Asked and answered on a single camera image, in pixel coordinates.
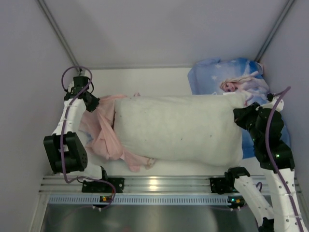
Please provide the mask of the aluminium frame post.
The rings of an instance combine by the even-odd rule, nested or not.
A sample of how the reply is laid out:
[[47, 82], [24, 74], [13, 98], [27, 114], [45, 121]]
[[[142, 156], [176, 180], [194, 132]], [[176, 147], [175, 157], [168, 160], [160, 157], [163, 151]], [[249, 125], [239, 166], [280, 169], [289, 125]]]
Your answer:
[[275, 35], [277, 34], [278, 30], [282, 26], [287, 15], [290, 13], [291, 9], [293, 8], [296, 2], [297, 2], [296, 0], [287, 0], [286, 3], [283, 5], [283, 8], [281, 9], [279, 15], [276, 17], [270, 31], [268, 32], [266, 38], [264, 39], [262, 46], [260, 47], [257, 55], [255, 56], [254, 61], [259, 62], [262, 59], [263, 55], [265, 54], [268, 47], [272, 43], [273, 39], [275, 38]]
[[62, 49], [66, 53], [67, 57], [69, 58], [70, 62], [74, 66], [79, 66], [79, 62], [77, 61], [73, 51], [65, 38], [59, 24], [57, 23], [54, 15], [52, 14], [49, 6], [47, 5], [45, 0], [35, 0], [38, 7], [40, 8], [41, 12], [43, 13], [44, 17], [46, 18], [48, 24], [50, 25], [51, 29], [53, 30], [56, 38], [58, 39]]

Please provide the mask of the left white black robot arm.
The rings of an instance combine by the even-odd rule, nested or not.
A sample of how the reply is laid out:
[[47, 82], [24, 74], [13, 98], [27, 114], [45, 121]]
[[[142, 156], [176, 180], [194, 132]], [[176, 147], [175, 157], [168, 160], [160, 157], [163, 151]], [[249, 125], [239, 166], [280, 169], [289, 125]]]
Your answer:
[[93, 112], [99, 98], [88, 91], [91, 79], [86, 76], [73, 78], [73, 86], [64, 97], [62, 116], [54, 132], [44, 137], [43, 145], [51, 169], [63, 174], [67, 183], [78, 179], [108, 184], [103, 167], [88, 161], [86, 136], [79, 131], [84, 112]]

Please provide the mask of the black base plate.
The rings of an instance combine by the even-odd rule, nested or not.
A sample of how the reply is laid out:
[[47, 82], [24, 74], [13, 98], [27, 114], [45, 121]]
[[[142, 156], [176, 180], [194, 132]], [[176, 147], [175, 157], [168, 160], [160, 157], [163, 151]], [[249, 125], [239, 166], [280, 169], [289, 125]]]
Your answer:
[[237, 192], [230, 182], [223, 177], [210, 178], [210, 187], [212, 193], [217, 193], [219, 195]]
[[111, 185], [96, 182], [96, 181], [84, 181], [82, 185], [83, 193], [122, 193], [124, 189], [125, 179], [121, 177], [109, 177], [108, 182], [114, 186], [114, 189]]

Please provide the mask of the right aluminium frame post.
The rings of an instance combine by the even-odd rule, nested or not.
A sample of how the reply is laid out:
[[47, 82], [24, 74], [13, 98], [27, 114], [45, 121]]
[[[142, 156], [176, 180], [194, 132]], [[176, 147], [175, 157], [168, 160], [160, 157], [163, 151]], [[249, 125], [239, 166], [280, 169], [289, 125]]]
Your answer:
[[287, 0], [286, 3], [283, 5], [283, 8], [281, 9], [279, 15], [276, 17], [270, 31], [268, 32], [266, 38], [264, 39], [262, 46], [260, 47], [257, 55], [255, 56], [254, 61], [259, 62], [262, 59], [263, 55], [265, 54], [268, 47], [272, 43], [273, 39], [275, 38], [275, 35], [277, 34], [278, 30], [282, 26], [287, 15], [290, 13], [291, 9], [293, 8], [296, 2], [297, 2], [296, 0]]

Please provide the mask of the pink pillowcase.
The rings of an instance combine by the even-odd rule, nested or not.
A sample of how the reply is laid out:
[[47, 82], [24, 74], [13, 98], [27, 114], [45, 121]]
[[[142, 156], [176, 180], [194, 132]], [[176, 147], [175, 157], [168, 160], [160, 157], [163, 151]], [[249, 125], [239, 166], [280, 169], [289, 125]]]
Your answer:
[[93, 112], [83, 113], [79, 130], [89, 136], [86, 147], [105, 160], [123, 160], [130, 171], [139, 172], [141, 167], [150, 169], [156, 159], [136, 155], [123, 147], [115, 134], [115, 101], [128, 96], [118, 94], [101, 97]]

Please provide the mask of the white pillow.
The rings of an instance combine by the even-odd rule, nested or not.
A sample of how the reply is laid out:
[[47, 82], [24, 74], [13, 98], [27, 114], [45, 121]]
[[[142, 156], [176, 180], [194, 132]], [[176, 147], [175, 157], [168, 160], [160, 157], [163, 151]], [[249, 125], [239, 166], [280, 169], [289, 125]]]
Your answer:
[[128, 151], [149, 158], [237, 166], [241, 94], [128, 97], [115, 101], [114, 132]]

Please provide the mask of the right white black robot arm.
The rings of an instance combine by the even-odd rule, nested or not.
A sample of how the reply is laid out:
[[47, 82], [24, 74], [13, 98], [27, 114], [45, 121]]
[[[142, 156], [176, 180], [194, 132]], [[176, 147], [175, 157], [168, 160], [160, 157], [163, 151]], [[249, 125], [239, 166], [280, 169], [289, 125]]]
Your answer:
[[246, 168], [225, 172], [230, 185], [244, 198], [260, 232], [306, 232], [295, 189], [295, 163], [290, 147], [281, 139], [284, 126], [280, 112], [253, 103], [234, 109], [234, 122], [245, 129], [252, 141], [255, 157], [268, 184], [269, 203]]

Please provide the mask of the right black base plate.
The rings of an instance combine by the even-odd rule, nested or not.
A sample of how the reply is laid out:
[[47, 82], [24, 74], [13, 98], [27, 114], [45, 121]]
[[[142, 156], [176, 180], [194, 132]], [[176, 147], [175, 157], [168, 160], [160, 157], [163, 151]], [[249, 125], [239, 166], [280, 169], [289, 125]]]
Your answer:
[[217, 193], [219, 195], [237, 192], [230, 182], [223, 177], [210, 178], [210, 187], [212, 193]]

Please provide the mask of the aluminium mounting rail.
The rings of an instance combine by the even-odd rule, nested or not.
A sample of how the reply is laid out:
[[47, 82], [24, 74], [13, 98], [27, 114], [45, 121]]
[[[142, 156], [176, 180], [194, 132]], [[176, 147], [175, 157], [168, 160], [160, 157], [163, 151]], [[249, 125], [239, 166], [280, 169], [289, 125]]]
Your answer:
[[[209, 176], [123, 176], [121, 178], [125, 179], [123, 194], [212, 194], [210, 187], [212, 177]], [[75, 180], [68, 184], [62, 176], [46, 176], [42, 180], [39, 193], [83, 193], [83, 182], [83, 180]]]

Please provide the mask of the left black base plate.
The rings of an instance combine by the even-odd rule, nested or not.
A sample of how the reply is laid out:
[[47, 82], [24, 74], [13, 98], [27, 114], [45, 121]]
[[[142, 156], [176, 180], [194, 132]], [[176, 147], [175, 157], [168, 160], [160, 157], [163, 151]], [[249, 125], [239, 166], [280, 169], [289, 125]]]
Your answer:
[[84, 181], [82, 185], [83, 193], [122, 193], [124, 189], [125, 179], [121, 177], [109, 177], [108, 182], [114, 186], [114, 189], [111, 185], [96, 182], [96, 181]]

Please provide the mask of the blue Elsa pillow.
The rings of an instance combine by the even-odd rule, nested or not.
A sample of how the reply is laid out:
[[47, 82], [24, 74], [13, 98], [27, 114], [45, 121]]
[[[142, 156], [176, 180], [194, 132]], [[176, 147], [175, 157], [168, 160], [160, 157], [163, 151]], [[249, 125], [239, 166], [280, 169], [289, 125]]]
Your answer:
[[247, 58], [222, 61], [209, 58], [197, 62], [188, 73], [194, 95], [222, 95], [229, 92], [246, 96], [245, 106], [268, 103], [270, 88], [263, 79], [263, 66]]

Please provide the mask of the left aluminium frame post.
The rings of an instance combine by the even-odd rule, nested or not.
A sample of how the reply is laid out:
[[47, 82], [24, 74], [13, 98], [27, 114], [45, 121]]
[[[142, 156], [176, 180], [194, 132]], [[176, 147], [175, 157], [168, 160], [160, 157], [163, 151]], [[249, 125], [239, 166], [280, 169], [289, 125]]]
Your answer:
[[51, 29], [53, 30], [56, 38], [58, 39], [62, 49], [66, 53], [67, 57], [69, 58], [70, 62], [74, 66], [79, 66], [79, 62], [77, 61], [73, 51], [65, 38], [59, 24], [57, 23], [54, 15], [52, 14], [49, 6], [47, 5], [45, 0], [35, 0], [38, 7], [40, 8], [41, 12], [43, 13], [44, 17], [46, 18], [48, 24], [50, 25]]

